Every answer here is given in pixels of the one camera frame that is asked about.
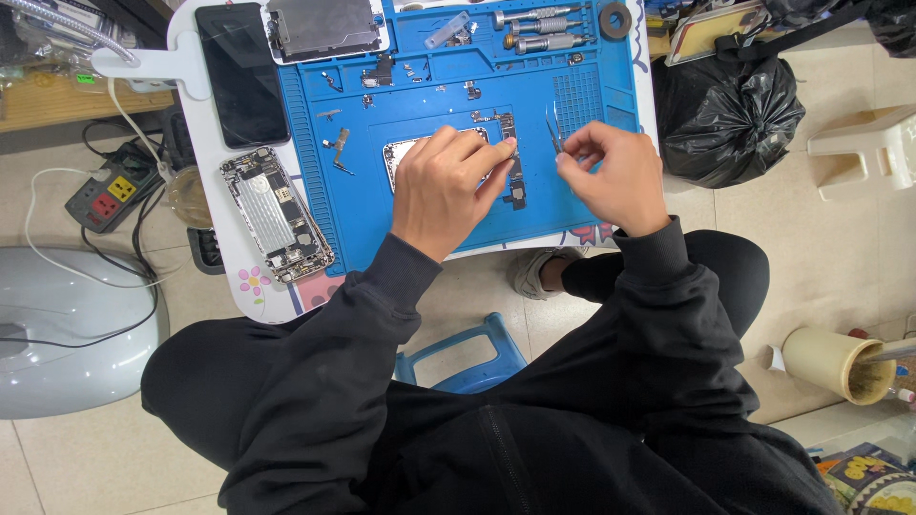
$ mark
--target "black pants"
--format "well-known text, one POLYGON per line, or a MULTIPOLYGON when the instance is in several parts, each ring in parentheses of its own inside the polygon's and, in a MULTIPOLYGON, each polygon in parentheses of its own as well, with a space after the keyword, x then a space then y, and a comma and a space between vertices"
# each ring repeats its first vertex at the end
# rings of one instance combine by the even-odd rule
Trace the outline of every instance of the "black pants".
MULTIPOLYGON (((736 334, 754 321, 767 296, 769 263, 763 251, 738 236, 696 231, 685 236, 691 262, 719 276, 719 299, 736 334)), ((500 385, 476 395, 458 395, 391 381, 387 421, 359 492, 370 505, 398 449, 411 439, 485 404, 512 403, 578 411, 615 422, 614 392, 627 371, 616 369, 616 350, 599 337, 614 331, 610 302, 623 258, 604 254, 572 263, 563 273, 571 295, 603 304, 595 315, 500 385)), ((277 350, 310 317, 283 325, 247 318, 195 323, 160 346, 143 373, 143 406, 191 449, 228 469, 238 458, 238 440, 277 350)))

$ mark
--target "phone screen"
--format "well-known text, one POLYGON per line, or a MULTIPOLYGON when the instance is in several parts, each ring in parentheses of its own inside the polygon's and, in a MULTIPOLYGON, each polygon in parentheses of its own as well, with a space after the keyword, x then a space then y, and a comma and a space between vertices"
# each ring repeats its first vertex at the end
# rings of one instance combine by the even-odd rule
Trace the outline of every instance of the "phone screen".
POLYGON ((277 66, 260 9, 260 4, 231 4, 194 11, 223 141, 229 148, 289 140, 277 66))

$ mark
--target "sweatshirt cuff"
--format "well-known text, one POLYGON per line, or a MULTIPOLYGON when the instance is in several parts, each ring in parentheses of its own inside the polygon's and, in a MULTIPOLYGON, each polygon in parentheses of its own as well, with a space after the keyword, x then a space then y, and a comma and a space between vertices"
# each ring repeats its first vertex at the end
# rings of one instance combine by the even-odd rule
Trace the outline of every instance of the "sweatshirt cuff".
POLYGON ((623 229, 614 232, 614 241, 624 256, 624 274, 630 280, 649 286, 674 282, 690 268, 681 219, 650 235, 629 237, 623 229))
POLYGON ((390 307, 412 311, 441 271, 439 263, 388 233, 360 283, 389 302, 390 307))

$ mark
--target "flower sticker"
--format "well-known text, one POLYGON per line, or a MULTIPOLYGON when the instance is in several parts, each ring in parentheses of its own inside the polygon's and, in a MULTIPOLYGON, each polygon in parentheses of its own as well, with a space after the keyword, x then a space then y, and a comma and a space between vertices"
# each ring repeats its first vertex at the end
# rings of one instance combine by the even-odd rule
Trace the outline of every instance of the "flower sticker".
POLYGON ((257 297, 257 299, 255 299, 255 304, 263 304, 264 298, 261 297, 261 293, 263 292, 261 285, 267 286, 272 281, 270 277, 261 275, 261 267, 251 268, 250 274, 248 270, 241 269, 238 271, 238 277, 243 281, 242 284, 239 285, 239 289, 241 291, 251 290, 251 292, 255 294, 255 297, 257 297))

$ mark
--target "white plastic stool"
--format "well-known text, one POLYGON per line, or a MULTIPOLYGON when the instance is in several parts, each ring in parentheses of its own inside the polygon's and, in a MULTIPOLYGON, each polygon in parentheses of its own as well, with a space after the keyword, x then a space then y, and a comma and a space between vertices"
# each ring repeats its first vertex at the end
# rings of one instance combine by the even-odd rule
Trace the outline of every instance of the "white plastic stool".
POLYGON ((904 105, 870 124, 820 132, 808 140, 808 154, 859 156, 859 168, 818 188, 824 201, 910 188, 916 179, 916 105, 904 105))

